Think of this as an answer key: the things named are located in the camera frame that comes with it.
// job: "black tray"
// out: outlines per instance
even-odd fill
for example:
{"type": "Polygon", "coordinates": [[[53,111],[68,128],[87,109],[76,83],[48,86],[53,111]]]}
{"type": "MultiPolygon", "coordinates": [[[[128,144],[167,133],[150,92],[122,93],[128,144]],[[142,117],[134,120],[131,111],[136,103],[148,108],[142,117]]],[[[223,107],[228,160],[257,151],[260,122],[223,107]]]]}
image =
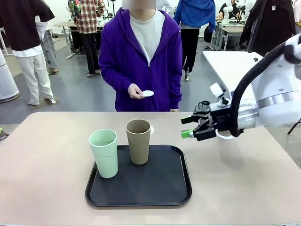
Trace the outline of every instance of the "black tray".
{"type": "Polygon", "coordinates": [[[151,145],[144,165],[131,161],[129,147],[118,146],[118,173],[102,178],[94,164],[86,199],[97,207],[179,206],[191,197],[192,188],[183,152],[174,146],[151,145]]]}

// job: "red plaid shirt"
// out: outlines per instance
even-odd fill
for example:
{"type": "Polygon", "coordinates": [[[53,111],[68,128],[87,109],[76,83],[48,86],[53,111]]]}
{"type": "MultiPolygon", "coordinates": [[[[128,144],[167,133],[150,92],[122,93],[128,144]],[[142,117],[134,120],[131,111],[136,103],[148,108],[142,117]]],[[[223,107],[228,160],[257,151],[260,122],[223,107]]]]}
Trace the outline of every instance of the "red plaid shirt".
{"type": "Polygon", "coordinates": [[[80,5],[80,13],[75,21],[79,33],[96,33],[97,16],[102,16],[105,8],[103,0],[81,0],[80,5]]]}

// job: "blue jacket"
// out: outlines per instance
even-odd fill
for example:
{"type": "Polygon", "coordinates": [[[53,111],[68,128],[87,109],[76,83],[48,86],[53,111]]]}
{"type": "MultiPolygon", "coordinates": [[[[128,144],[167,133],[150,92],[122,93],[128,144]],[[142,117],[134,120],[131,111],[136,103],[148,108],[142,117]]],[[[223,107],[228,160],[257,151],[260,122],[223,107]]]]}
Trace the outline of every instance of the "blue jacket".
{"type": "Polygon", "coordinates": [[[214,0],[180,0],[174,20],[191,27],[209,23],[209,31],[212,32],[215,29],[214,0]]]}
{"type": "Polygon", "coordinates": [[[135,37],[129,10],[120,9],[103,28],[99,65],[103,79],[116,90],[115,108],[122,112],[167,112],[181,101],[182,45],[180,27],[165,12],[161,41],[148,65],[135,37]],[[155,95],[131,99],[127,92],[135,83],[155,95]]]}

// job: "person in plaid shirt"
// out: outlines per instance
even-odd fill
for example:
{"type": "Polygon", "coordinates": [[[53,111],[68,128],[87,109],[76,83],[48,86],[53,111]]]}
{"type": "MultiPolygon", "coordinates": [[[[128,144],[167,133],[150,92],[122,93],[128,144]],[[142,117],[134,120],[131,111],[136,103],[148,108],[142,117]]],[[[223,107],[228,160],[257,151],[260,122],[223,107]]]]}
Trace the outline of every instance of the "person in plaid shirt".
{"type": "Polygon", "coordinates": [[[100,74],[95,34],[97,17],[103,15],[105,4],[103,0],[69,0],[69,9],[86,51],[89,69],[87,77],[100,74]]]}

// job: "purple jacket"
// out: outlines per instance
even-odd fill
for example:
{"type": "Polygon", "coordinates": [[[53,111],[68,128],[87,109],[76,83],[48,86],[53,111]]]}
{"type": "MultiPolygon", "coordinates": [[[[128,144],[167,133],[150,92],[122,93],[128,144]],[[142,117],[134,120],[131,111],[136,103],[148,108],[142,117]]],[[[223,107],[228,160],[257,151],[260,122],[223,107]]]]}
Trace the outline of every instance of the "purple jacket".
{"type": "Polygon", "coordinates": [[[167,112],[181,101],[182,44],[180,27],[165,12],[160,44],[148,65],[133,33],[129,10],[120,9],[103,28],[99,65],[103,79],[116,90],[116,111],[167,112]],[[155,95],[131,99],[127,90],[135,83],[155,95]]]}

